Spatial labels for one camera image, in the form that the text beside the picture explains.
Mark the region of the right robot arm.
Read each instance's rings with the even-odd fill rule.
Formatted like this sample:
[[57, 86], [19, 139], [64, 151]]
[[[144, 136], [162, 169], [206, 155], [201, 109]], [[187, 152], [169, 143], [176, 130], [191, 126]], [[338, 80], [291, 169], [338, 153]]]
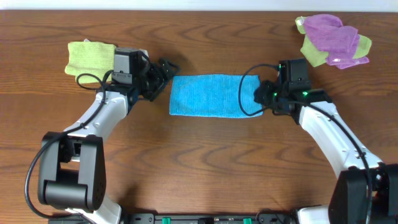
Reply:
[[337, 182], [324, 206], [300, 208], [298, 223], [397, 223], [397, 164], [373, 154], [341, 118], [322, 89], [263, 81], [254, 100], [288, 115], [318, 144]]

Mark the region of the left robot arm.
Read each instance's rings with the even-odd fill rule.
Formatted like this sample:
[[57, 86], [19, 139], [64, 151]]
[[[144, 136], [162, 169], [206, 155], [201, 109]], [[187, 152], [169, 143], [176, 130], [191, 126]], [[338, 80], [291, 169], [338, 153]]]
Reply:
[[106, 195], [104, 142], [139, 100], [154, 101], [179, 71], [164, 58], [152, 63], [141, 51], [116, 56], [83, 116], [63, 132], [43, 137], [34, 159], [40, 164], [38, 200], [67, 211], [48, 219], [80, 216], [90, 223], [122, 223], [121, 206]]

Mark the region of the blue microfiber cloth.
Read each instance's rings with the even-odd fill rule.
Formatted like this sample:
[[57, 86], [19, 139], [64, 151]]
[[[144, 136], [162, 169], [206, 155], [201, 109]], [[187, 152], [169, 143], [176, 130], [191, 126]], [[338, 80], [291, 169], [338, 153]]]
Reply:
[[172, 83], [169, 114], [216, 118], [247, 118], [262, 105], [254, 101], [257, 75], [176, 76]]

